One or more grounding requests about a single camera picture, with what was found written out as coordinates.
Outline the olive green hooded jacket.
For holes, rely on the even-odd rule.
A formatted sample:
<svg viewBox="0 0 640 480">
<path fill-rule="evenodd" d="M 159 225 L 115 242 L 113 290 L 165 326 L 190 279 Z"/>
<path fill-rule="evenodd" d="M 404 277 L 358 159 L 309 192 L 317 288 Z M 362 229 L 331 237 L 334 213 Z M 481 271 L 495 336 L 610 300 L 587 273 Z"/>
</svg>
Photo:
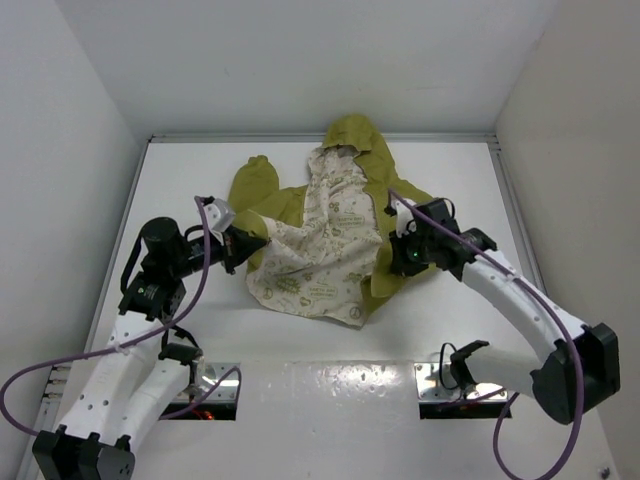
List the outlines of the olive green hooded jacket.
<svg viewBox="0 0 640 480">
<path fill-rule="evenodd" d="M 247 261 L 246 285 L 267 309 L 360 328 L 409 281 L 391 272 L 389 192 L 432 197 L 398 175 L 383 135 L 360 114 L 330 125 L 307 168 L 307 183 L 287 188 L 264 155 L 237 171 L 233 224 L 267 242 Z"/>
</svg>

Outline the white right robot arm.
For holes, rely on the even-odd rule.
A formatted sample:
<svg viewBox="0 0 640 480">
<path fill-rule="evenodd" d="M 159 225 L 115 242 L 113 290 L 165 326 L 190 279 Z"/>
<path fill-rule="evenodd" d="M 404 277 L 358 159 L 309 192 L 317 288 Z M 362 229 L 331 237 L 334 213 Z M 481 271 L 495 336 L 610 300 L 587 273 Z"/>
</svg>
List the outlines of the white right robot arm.
<svg viewBox="0 0 640 480">
<path fill-rule="evenodd" d="M 450 273 L 487 300 L 527 341 L 531 356 L 513 355 L 475 340 L 456 349 L 445 373 L 463 392 L 490 382 L 536 400 L 568 425 L 621 387 L 619 342 L 608 325 L 588 325 L 553 303 L 506 259 L 478 228 L 460 230 L 455 210 L 436 198 L 417 204 L 389 195 L 395 220 L 389 235 L 391 271 L 413 277 L 430 266 Z"/>
</svg>

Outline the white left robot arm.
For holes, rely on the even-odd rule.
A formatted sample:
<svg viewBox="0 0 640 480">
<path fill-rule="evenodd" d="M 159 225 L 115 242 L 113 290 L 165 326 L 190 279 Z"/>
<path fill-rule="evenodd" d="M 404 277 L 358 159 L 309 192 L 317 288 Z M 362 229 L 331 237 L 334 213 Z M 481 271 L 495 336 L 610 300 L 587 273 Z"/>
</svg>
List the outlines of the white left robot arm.
<svg viewBox="0 0 640 480">
<path fill-rule="evenodd" d="M 202 393 L 204 354 L 173 320 L 184 278 L 217 263 L 229 274 L 266 245 L 228 221 L 202 236 L 157 217 L 141 228 L 120 278 L 122 299 L 102 356 L 69 411 L 32 453 L 46 479 L 128 479 L 135 454 L 181 393 Z"/>
</svg>

